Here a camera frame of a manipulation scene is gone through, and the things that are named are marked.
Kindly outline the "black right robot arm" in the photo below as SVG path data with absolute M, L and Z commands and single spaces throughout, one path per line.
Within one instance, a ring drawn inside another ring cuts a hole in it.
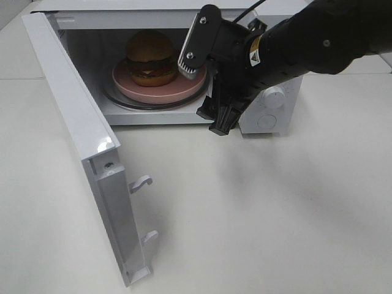
M 390 1 L 312 1 L 269 29 L 225 20 L 208 4 L 188 30 L 178 70 L 194 79 L 211 63 L 213 92 L 197 114 L 223 136 L 261 91 L 308 72 L 336 75 L 354 59 L 390 51 Z

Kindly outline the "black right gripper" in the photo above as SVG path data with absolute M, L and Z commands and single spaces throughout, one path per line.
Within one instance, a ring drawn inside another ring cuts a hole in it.
M 252 30 L 238 23 L 221 20 L 221 10 L 207 4 L 196 13 L 178 58 L 178 70 L 193 80 L 209 59 L 216 63 L 211 96 L 206 96 L 196 114 L 212 120 L 209 130 L 228 135 L 257 94 L 266 84 L 251 72 L 250 53 L 253 40 L 266 31 L 266 24 L 255 19 Z

